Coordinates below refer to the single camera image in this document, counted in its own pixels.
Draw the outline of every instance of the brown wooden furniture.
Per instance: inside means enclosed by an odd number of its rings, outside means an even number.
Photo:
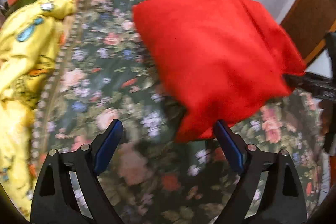
[[[296,0],[281,25],[311,63],[324,49],[324,35],[336,31],[336,0]]]

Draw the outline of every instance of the red corner of fabric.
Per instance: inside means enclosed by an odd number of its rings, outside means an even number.
[[[187,108],[176,141],[213,138],[291,89],[305,63],[288,34],[252,0],[146,0],[134,22],[166,91]]]

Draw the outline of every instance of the floral bedspread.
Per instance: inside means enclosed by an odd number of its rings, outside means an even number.
[[[123,221],[213,223],[239,176],[216,140],[173,142],[185,110],[165,94],[134,27],[132,6],[141,1],[79,0],[36,111],[31,160],[38,171],[48,150],[74,151],[120,119],[125,138],[99,180]],[[320,189],[317,119],[310,95],[295,90],[232,127],[261,150],[290,152],[308,212]],[[260,178],[248,216],[258,208],[266,177]],[[74,187],[81,210],[89,215],[78,183]]]

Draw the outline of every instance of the yellow clothing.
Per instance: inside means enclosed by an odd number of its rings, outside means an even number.
[[[62,19],[75,7],[74,0],[38,0],[0,30],[0,182],[27,218],[35,185],[28,166],[33,110],[55,66]]]

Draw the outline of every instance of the bed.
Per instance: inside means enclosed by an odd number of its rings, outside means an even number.
[[[153,61],[132,21],[144,0],[78,0],[78,11],[53,75],[41,94],[31,141],[38,174],[48,151],[74,151],[117,118],[125,136],[99,181],[125,223],[213,223],[239,176],[216,140],[175,143],[185,112],[160,84]],[[297,168],[310,214],[322,175],[322,138],[310,94],[295,90],[274,98],[232,127],[261,150],[287,149]],[[83,214],[90,215],[75,174]],[[256,212],[267,174],[247,216]]]

